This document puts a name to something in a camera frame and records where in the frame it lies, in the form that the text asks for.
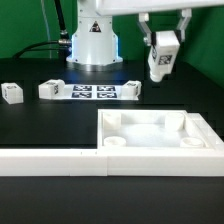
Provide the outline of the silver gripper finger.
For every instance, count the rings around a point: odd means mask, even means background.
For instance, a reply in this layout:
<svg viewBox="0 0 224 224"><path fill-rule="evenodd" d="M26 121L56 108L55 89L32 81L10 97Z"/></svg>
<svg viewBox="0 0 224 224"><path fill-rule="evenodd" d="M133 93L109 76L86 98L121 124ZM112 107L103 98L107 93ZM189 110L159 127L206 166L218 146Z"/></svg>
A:
<svg viewBox="0 0 224 224"><path fill-rule="evenodd" d="M185 41L185 31L188 27L188 24L192 18L192 10L191 9L183 9L180 12L180 20L178 22L176 32L177 37L180 43Z"/></svg>
<svg viewBox="0 0 224 224"><path fill-rule="evenodd" d="M143 41L146 46L155 46L156 45L156 33L152 32L147 25L149 21L148 13L140 13L138 15L138 26L142 33L144 34Z"/></svg>

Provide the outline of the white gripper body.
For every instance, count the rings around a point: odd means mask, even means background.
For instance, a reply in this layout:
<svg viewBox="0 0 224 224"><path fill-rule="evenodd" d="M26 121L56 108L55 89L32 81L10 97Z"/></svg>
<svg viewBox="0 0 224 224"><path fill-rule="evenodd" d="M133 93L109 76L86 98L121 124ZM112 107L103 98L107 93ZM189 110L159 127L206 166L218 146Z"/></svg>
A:
<svg viewBox="0 0 224 224"><path fill-rule="evenodd" d="M224 0L95 0L99 15L128 15L224 5Z"/></svg>

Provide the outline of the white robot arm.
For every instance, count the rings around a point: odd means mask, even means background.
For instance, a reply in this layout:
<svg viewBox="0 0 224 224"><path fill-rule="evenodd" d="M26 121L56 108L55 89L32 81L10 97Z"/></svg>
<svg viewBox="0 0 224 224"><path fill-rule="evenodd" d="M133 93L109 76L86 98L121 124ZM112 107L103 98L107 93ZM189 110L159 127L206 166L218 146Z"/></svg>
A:
<svg viewBox="0 0 224 224"><path fill-rule="evenodd" d="M185 30L198 7L221 6L224 0L77 0L78 28L72 35L72 53L67 61L91 71L120 63L118 37L112 18L136 14L145 33L144 42L151 48L150 73L160 77L173 68ZM181 18L174 31L151 32L146 22L151 12L179 10Z"/></svg>

